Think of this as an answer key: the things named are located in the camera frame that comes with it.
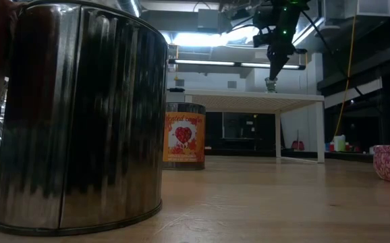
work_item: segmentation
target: wooden tabletop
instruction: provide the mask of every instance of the wooden tabletop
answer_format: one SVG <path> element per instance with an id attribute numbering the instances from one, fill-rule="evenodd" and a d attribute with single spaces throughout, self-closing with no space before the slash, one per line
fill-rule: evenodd
<path id="1" fill-rule="evenodd" d="M 185 90 L 185 96 L 186 102 L 204 105 L 207 111 L 238 113 L 283 113 L 324 102 L 322 95 L 226 90 Z"/>
<path id="2" fill-rule="evenodd" d="M 162 188 L 163 210 L 136 225 L 0 243 L 390 242 L 390 183 L 369 163 L 206 157 L 204 171 L 164 171 Z"/>

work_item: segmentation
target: wall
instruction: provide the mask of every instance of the wall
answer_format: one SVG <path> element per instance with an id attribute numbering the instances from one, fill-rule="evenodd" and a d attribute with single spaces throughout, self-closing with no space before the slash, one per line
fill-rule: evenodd
<path id="1" fill-rule="evenodd" d="M 357 86 L 358 90 L 362 94 L 368 94 L 370 92 L 374 92 L 376 90 L 383 88 L 383 79 L 377 78 L 376 80 L 373 80 L 372 82 L 359 85 Z M 329 95 L 325 97 L 325 109 L 332 107 L 334 105 L 342 104 L 343 102 L 343 96 L 345 95 L 345 91 L 337 92 L 335 94 Z M 345 101 L 355 99 L 359 97 L 360 95 L 357 93 L 357 90 L 355 88 L 351 88 L 346 93 Z"/>
<path id="2" fill-rule="evenodd" d="M 254 69 L 246 80 L 246 91 L 265 92 L 264 79 L 269 76 L 268 69 Z M 313 54 L 312 61 L 305 70 L 282 70 L 277 77 L 276 91 L 286 94 L 317 95 L 316 83 L 323 79 L 323 58 Z M 291 148 L 292 142 L 304 143 L 305 151 L 316 151 L 316 113 L 314 105 L 282 114 L 281 125 L 285 146 Z"/>
<path id="3" fill-rule="evenodd" d="M 204 74 L 178 73 L 179 79 L 184 79 L 184 89 L 207 89 L 207 90 L 234 90 L 245 91 L 246 79 L 240 78 L 239 74 Z M 175 73 L 167 75 L 167 88 L 175 87 Z M 237 88 L 228 88 L 228 81 L 237 81 Z"/>

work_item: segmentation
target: white shelf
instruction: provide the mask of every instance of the white shelf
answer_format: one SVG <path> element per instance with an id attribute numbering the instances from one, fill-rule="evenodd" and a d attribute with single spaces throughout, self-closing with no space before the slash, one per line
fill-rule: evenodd
<path id="1" fill-rule="evenodd" d="M 186 90 L 186 102 L 204 105 L 207 111 L 283 113 L 323 102 L 320 95 L 272 94 L 216 90 Z"/>

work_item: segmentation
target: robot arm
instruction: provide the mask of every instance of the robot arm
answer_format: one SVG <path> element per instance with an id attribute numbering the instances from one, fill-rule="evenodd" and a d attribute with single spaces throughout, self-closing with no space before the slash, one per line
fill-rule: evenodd
<path id="1" fill-rule="evenodd" d="M 267 28 L 269 33 L 254 36 L 254 47 L 268 45 L 267 57 L 271 62 L 269 80 L 275 80 L 289 55 L 305 53 L 296 49 L 292 40 L 296 33 L 300 13 L 309 10 L 310 0 L 270 0 L 259 5 L 254 14 L 253 24 L 258 29 Z"/>

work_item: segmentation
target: table leg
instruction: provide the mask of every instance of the table leg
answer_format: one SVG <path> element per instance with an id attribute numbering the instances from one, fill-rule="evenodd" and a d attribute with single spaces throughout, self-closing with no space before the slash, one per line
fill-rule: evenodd
<path id="1" fill-rule="evenodd" d="M 316 102 L 316 151 L 318 152 L 318 163 L 325 161 L 325 139 L 324 139 L 324 105 Z"/>
<path id="2" fill-rule="evenodd" d="M 276 128 L 276 157 L 280 158 L 281 155 L 281 113 L 275 114 L 275 128 Z"/>

